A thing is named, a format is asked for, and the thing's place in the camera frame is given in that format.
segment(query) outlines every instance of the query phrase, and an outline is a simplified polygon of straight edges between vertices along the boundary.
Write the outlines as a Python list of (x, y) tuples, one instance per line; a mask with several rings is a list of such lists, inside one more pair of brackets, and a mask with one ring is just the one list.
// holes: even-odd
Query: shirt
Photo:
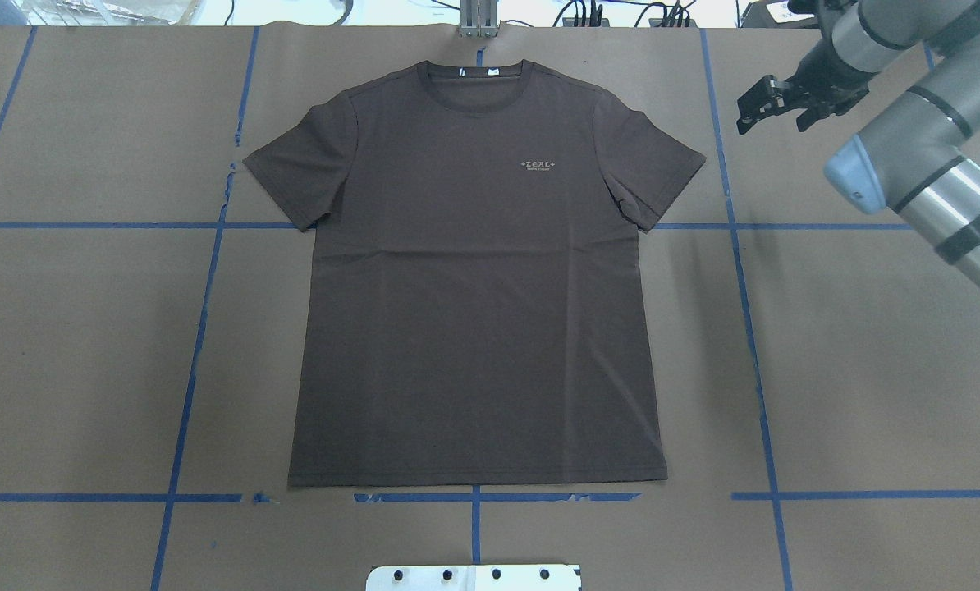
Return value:
[(288, 485), (665, 479), (637, 232), (704, 160), (530, 61), (419, 63), (250, 154), (318, 221)]

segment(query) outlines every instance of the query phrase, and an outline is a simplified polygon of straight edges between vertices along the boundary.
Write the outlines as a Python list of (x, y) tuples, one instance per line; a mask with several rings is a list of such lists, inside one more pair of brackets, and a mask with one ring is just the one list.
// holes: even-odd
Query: white bracket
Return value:
[(577, 565), (378, 567), (366, 591), (581, 591)]
[(460, 0), (461, 37), (497, 37), (497, 0)]

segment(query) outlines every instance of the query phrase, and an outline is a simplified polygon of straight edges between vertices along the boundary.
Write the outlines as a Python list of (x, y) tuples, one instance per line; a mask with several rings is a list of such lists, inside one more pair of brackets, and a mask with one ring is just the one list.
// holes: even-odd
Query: crew neckline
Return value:
[[(423, 61), (418, 64), (418, 78), (421, 79), (421, 85), (425, 89), (425, 93), (433, 99), (433, 101), (444, 106), (444, 108), (450, 109), (450, 111), (457, 112), (467, 112), (467, 113), (480, 113), (480, 112), (498, 112), (502, 109), (508, 108), (515, 102), (519, 101), (523, 97), (524, 92), (527, 90), (527, 85), (530, 84), (530, 77), (533, 71), (533, 63), (527, 60), (521, 60), (520, 63), (512, 65), (502, 65), (497, 67), (468, 67), (468, 66), (454, 66), (454, 65), (440, 65), (433, 64), (429, 61)], [(511, 93), (507, 94), (506, 97), (502, 98), (500, 101), (495, 101), (490, 104), (485, 105), (468, 105), (452, 100), (446, 96), (431, 80), (432, 78), (449, 78), (454, 80), (459, 80), (461, 78), (467, 79), (487, 79), (487, 78), (520, 78), (519, 84), (516, 84)]]

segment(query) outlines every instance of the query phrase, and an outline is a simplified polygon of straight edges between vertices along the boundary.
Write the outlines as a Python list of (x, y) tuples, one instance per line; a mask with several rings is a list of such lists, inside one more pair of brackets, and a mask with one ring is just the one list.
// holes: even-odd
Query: dark gray t-shirt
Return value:
[(318, 220), (290, 486), (664, 479), (637, 231), (704, 160), (528, 61), (416, 64), (254, 151)]

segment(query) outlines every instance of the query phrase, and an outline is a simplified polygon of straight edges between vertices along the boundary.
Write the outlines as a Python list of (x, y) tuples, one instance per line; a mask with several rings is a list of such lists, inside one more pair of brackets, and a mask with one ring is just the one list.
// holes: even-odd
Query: robotic arm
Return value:
[(980, 167), (959, 147), (980, 128), (980, 0), (790, 0), (819, 16), (822, 40), (785, 81), (738, 100), (739, 134), (805, 109), (799, 131), (844, 115), (868, 82), (926, 41), (946, 59), (829, 160), (825, 176), (865, 213), (895, 210), (980, 287)]

